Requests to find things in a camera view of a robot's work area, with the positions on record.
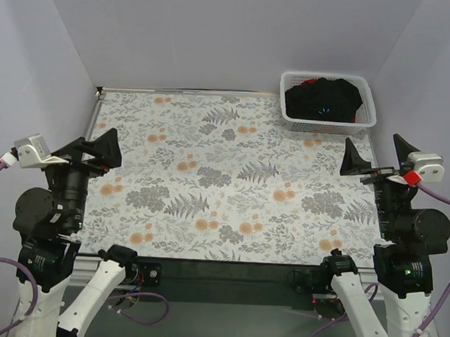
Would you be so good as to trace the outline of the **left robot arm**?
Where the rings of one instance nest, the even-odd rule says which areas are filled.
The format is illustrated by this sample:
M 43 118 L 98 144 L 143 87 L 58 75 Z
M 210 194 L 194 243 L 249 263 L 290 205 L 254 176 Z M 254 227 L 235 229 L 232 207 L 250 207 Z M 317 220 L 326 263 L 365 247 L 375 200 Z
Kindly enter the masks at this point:
M 17 269 L 19 303 L 7 337 L 84 337 L 108 296 L 120 283 L 137 279 L 136 251 L 114 245 L 99 252 L 101 261 L 82 293 L 63 313 L 63 294 L 72 279 L 81 242 L 72 238 L 84 222 L 88 181 L 122 164 L 118 132 L 95 140 L 80 137 L 52 152 L 42 135 L 14 143 L 19 165 L 38 168 L 47 188 L 31 188 L 14 207 L 13 228 L 22 248 Z

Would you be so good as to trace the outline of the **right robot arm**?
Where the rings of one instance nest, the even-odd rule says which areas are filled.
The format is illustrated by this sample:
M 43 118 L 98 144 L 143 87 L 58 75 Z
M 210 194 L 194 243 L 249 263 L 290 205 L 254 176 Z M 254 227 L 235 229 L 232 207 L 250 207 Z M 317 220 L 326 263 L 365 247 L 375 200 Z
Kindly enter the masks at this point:
M 339 171 L 342 176 L 359 176 L 375 193 L 384 243 L 374 245 L 373 264 L 387 324 L 382 326 L 377 318 L 349 255 L 334 249 L 320 265 L 320 286 L 337 295 L 356 337 L 429 337 L 428 325 L 439 311 L 430 307 L 430 256 L 447 252 L 450 220 L 440 210 L 414 209 L 411 202 L 425 184 L 442 181 L 444 159 L 419 151 L 398 133 L 393 141 L 398 167 L 373 167 L 346 139 Z

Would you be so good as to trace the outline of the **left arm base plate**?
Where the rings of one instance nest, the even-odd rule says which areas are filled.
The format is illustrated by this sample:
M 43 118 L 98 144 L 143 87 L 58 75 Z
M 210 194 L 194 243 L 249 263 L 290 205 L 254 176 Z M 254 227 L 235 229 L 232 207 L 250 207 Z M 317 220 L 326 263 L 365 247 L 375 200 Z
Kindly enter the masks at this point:
M 123 285 L 155 287 L 161 283 L 163 266 L 161 263 L 137 262 L 126 267 Z

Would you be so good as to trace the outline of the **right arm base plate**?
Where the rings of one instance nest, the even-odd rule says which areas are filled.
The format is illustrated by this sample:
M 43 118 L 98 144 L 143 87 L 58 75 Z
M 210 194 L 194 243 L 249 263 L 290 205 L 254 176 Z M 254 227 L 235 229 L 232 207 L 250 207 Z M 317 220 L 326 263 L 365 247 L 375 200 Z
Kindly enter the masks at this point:
M 312 305 L 335 301 L 338 298 L 320 269 L 293 269 L 286 274 L 286 280 L 294 293 L 307 296 Z

